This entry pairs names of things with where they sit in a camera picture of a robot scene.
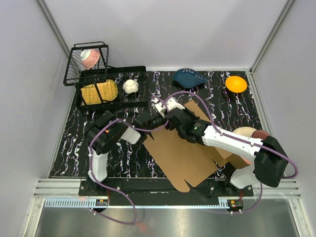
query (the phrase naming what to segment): gray wall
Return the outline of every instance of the gray wall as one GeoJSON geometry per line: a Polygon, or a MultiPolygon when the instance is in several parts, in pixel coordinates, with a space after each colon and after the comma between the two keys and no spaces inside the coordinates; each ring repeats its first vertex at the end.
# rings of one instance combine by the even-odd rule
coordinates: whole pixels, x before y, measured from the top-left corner
{"type": "Polygon", "coordinates": [[[46,0],[68,46],[103,40],[110,65],[250,67],[286,0],[46,0]]]}
{"type": "Polygon", "coordinates": [[[66,57],[34,0],[0,1],[0,230],[16,237],[45,177],[71,89],[66,57]]]}
{"type": "Polygon", "coordinates": [[[316,1],[298,0],[255,72],[275,136],[299,167],[297,182],[314,228],[315,39],[316,1]]]}

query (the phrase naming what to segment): marble pattern surface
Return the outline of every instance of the marble pattern surface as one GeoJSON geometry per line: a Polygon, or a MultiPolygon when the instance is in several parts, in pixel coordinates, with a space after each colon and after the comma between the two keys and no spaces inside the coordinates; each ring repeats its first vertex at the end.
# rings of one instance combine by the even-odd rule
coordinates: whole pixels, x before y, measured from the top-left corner
{"type": "MultiPolygon", "coordinates": [[[[234,94],[226,90],[225,80],[229,76],[240,76],[247,80],[245,72],[209,71],[199,72],[208,78],[205,84],[191,89],[181,87],[173,82],[174,72],[147,72],[148,89],[151,95],[165,99],[169,94],[187,90],[195,92],[208,105],[217,125],[233,131],[241,126],[261,128],[260,120],[250,88],[234,94]]],[[[176,96],[180,103],[189,100],[198,102],[192,95],[176,96]]],[[[128,108],[112,111],[118,118],[132,122],[144,108],[128,108]]],[[[73,102],[66,127],[60,142],[56,160],[50,172],[50,177],[81,177],[89,169],[87,143],[84,140],[86,127],[95,121],[102,112],[81,113],[73,102]]],[[[117,142],[117,147],[110,151],[108,157],[108,177],[165,177],[160,167],[144,145],[134,147],[125,141],[117,142]]],[[[219,167],[213,177],[224,177],[219,167]]]]}

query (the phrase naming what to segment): orange bowl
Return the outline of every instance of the orange bowl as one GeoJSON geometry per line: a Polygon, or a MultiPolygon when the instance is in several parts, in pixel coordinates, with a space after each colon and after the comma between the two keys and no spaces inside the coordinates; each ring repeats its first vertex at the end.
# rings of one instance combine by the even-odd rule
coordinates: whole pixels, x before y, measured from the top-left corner
{"type": "Polygon", "coordinates": [[[225,85],[233,93],[241,93],[247,89],[247,82],[238,76],[231,76],[226,79],[225,85]]]}

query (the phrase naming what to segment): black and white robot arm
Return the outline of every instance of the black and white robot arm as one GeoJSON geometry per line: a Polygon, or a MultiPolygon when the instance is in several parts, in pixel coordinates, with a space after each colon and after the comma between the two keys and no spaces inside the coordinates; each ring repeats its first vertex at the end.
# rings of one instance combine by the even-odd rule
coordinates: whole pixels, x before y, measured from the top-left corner
{"type": "MultiPolygon", "coordinates": [[[[190,110],[177,103],[173,97],[166,102],[169,111],[158,100],[154,100],[154,102],[155,108],[160,115],[156,118],[151,118],[149,113],[141,114],[139,118],[135,119],[136,127],[152,129],[163,125],[168,120],[168,129],[175,128],[180,138],[191,143],[218,147],[248,160],[251,165],[237,169],[230,178],[231,184],[238,189],[260,182],[271,187],[278,186],[288,162],[271,152],[253,145],[265,145],[286,155],[275,138],[267,137],[263,141],[261,139],[237,135],[221,128],[215,129],[210,122],[196,117],[190,110]]],[[[96,121],[86,132],[88,142],[90,143],[95,135],[113,120],[115,120],[115,117],[111,113],[107,113],[96,121]]],[[[146,135],[142,136],[132,127],[120,122],[108,128],[95,141],[92,154],[93,167],[94,175],[100,182],[107,177],[106,165],[108,152],[119,139],[126,140],[131,144],[141,144],[146,139],[146,135]]]]}

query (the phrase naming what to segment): brown cardboard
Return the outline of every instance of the brown cardboard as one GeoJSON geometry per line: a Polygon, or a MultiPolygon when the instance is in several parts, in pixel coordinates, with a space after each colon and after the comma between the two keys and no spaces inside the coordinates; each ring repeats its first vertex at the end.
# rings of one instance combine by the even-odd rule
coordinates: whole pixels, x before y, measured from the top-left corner
{"type": "MultiPolygon", "coordinates": [[[[188,102],[185,107],[201,119],[209,121],[194,101],[188,102]]],[[[144,142],[146,149],[172,185],[181,192],[190,190],[186,182],[196,187],[214,173],[217,170],[214,161],[219,166],[228,161],[236,168],[246,166],[241,157],[215,147],[189,143],[181,139],[176,130],[162,129],[152,132],[152,135],[154,140],[148,136],[144,142]]]]}

